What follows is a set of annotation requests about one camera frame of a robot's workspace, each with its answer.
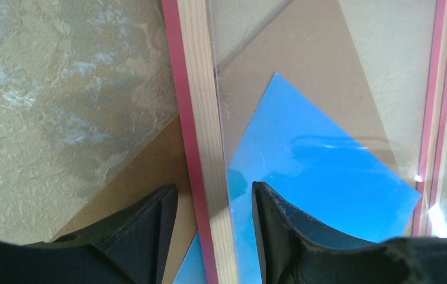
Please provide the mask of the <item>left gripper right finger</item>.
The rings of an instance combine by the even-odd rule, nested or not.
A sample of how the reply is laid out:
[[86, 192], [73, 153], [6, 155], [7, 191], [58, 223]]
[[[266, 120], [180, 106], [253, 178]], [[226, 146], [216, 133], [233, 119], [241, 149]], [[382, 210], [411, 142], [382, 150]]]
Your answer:
[[447, 283], [447, 238], [356, 238], [265, 182], [253, 183], [252, 203], [263, 283]]

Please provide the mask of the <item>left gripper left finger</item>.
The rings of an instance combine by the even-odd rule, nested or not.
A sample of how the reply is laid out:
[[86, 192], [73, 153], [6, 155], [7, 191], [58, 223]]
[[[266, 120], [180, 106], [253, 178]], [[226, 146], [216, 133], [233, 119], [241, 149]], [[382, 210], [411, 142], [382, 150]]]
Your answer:
[[161, 283], [177, 206], [170, 184], [51, 243], [0, 241], [0, 283]]

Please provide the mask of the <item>landscape photo print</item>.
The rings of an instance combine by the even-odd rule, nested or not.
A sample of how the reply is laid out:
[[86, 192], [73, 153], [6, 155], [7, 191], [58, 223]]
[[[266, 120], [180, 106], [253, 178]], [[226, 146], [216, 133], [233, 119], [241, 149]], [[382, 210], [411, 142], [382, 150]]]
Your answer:
[[403, 235], [420, 195], [284, 77], [261, 94], [228, 168], [237, 281], [260, 283], [252, 183], [346, 234], [378, 243]]

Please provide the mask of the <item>pink picture frame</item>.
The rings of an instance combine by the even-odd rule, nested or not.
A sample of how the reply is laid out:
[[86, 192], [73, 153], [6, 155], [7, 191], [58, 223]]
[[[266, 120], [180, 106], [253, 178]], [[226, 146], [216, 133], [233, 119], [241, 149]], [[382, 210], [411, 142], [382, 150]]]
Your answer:
[[[208, 2], [163, 1], [163, 11], [207, 282], [239, 283]], [[399, 237], [447, 238], [439, 209], [447, 143], [447, 1], [362, 2], [349, 8], [348, 27], [397, 161], [393, 172], [420, 195]], [[273, 73], [263, 92], [275, 74], [281, 75]], [[359, 141], [281, 76], [370, 151], [372, 135]]]

